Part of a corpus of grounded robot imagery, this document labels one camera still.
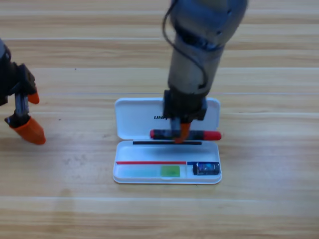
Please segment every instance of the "red marker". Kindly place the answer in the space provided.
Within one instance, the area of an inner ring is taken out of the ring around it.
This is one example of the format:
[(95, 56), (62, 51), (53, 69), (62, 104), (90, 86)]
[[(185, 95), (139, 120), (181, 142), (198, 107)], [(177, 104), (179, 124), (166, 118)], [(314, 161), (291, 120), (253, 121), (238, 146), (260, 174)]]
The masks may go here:
[[(172, 140), (175, 138), (171, 130), (165, 129), (153, 129), (150, 132), (150, 136), (152, 139), (159, 140)], [(191, 130), (186, 140), (218, 141), (221, 138), (222, 135), (218, 131)]]

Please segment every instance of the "green eraser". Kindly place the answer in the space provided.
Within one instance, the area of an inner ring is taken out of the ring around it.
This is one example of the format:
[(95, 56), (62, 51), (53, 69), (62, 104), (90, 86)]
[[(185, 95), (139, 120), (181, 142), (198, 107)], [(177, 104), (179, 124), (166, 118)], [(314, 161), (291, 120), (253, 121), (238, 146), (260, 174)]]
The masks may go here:
[(180, 177), (179, 166), (162, 166), (160, 175), (161, 177)]

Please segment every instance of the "wooden table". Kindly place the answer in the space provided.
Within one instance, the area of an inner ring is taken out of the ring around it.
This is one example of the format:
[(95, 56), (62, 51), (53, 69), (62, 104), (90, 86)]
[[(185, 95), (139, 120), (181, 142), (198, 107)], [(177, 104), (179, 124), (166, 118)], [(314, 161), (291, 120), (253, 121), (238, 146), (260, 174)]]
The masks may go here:
[(318, 0), (250, 1), (210, 93), (222, 103), (221, 183), (113, 181), (115, 100), (166, 89), (168, 6), (0, 0), (0, 37), (36, 76), (30, 111), (47, 137), (30, 145), (0, 124), (0, 238), (319, 238)]

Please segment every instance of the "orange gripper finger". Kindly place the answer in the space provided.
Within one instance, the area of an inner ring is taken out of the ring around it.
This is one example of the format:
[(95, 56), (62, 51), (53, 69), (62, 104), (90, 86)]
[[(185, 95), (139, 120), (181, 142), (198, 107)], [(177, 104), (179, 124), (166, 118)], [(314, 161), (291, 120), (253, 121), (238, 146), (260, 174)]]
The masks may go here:
[(36, 92), (32, 95), (28, 95), (28, 101), (32, 104), (39, 104), (40, 98), (39, 98), (38, 92)]
[(175, 143), (183, 143), (189, 135), (190, 123), (180, 124), (180, 137), (175, 139)]
[(41, 145), (46, 142), (43, 128), (33, 118), (30, 118), (26, 124), (12, 129), (30, 143)]

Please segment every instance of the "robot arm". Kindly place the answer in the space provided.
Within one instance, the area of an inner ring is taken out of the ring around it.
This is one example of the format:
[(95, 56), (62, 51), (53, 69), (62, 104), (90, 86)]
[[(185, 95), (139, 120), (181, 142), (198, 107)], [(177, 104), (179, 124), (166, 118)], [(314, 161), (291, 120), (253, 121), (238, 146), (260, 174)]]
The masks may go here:
[[(242, 21), (248, 0), (172, 0), (163, 35), (173, 47), (164, 92), (163, 116), (171, 121), (176, 142), (183, 142), (193, 120), (204, 120), (208, 95), (226, 43)], [(165, 32), (170, 16), (176, 31)]]
[(44, 144), (43, 128), (28, 114), (28, 102), (39, 103), (34, 76), (24, 64), (18, 66), (11, 62), (11, 53), (0, 39), (0, 106), (6, 104), (8, 96), (13, 94), (15, 111), (5, 122), (24, 140)]

